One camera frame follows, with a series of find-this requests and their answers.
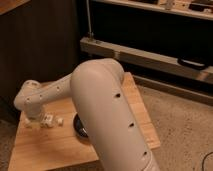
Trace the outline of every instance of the wooden board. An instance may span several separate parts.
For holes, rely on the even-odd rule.
[[[159,147],[155,128],[130,73],[125,74],[122,88],[149,147]],[[27,129],[22,112],[9,171],[50,170],[98,160],[92,145],[75,136],[72,121],[76,111],[71,99],[50,103],[45,110],[63,117],[64,126],[39,131]]]
[[[0,15],[8,12],[30,0],[0,0]]]

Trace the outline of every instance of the metal rod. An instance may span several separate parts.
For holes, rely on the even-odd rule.
[[[90,54],[112,57],[119,61],[137,66],[166,72],[193,80],[198,80],[213,85],[213,67],[198,71],[189,67],[181,66],[177,59],[170,56],[151,53],[139,49],[120,46],[94,39],[83,38],[80,41],[81,50]]]
[[[93,32],[92,32],[92,24],[91,24],[91,14],[90,14],[90,0],[86,0],[87,3],[87,20],[88,20],[88,29],[89,29],[89,38],[93,39]]]

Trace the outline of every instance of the metal bar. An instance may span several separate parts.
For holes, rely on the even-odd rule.
[[[81,39],[80,45],[82,51],[90,54],[111,57],[119,61],[142,66],[144,68],[150,68],[157,71],[213,84],[213,67],[208,67],[205,70],[198,71],[179,65],[177,63],[177,59],[173,57],[120,46],[95,39],[91,41],[87,37]]]
[[[86,6],[87,6],[87,20],[88,20],[88,29],[89,29],[88,34],[90,39],[93,39],[94,35],[92,32],[92,24],[91,24],[90,0],[86,0]]]
[[[124,0],[92,0],[92,1],[213,21],[212,14],[195,12],[191,10],[189,11],[183,11],[179,9],[165,10],[163,6],[142,3],[142,2],[124,1]]]

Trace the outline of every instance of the wall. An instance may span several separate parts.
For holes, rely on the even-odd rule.
[[[78,63],[74,0],[32,0],[0,16],[0,96],[10,105],[26,79],[56,80]],[[0,108],[0,119],[8,119]]]

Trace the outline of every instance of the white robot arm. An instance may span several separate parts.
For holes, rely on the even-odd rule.
[[[106,171],[159,171],[121,89],[123,77],[115,60],[90,60],[43,88],[26,81],[14,104],[29,120],[41,122],[43,104],[72,97]]]

